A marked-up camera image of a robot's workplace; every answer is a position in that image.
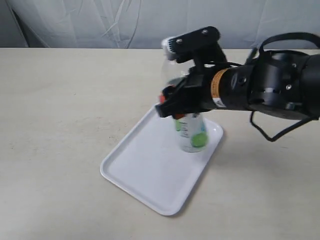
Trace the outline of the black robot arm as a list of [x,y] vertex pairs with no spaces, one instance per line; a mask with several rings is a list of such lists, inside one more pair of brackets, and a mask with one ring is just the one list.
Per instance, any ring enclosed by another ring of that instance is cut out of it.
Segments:
[[155,108],[162,118],[211,110],[256,111],[302,120],[320,115],[320,56],[293,50],[268,50],[252,61],[222,63],[189,71],[162,91]]

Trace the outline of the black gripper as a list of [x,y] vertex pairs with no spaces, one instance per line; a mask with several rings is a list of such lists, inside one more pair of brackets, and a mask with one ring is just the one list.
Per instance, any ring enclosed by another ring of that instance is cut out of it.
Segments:
[[204,113],[215,109],[211,97],[212,77],[203,74],[189,74],[175,86],[166,86],[155,109],[161,118],[172,116],[181,119],[185,114]]

